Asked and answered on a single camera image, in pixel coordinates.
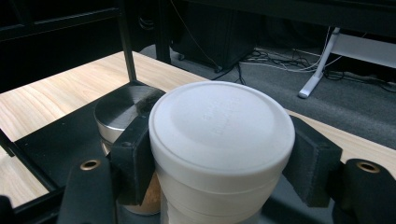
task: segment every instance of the white cylindrical container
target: white cylindrical container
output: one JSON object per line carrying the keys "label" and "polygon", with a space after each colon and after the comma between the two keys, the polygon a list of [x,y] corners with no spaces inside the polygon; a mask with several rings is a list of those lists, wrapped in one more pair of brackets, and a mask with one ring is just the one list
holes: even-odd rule
{"label": "white cylindrical container", "polygon": [[166,93],[151,110],[149,136],[169,223],[231,224],[261,210],[288,162],[294,128],[262,92],[204,81]]}

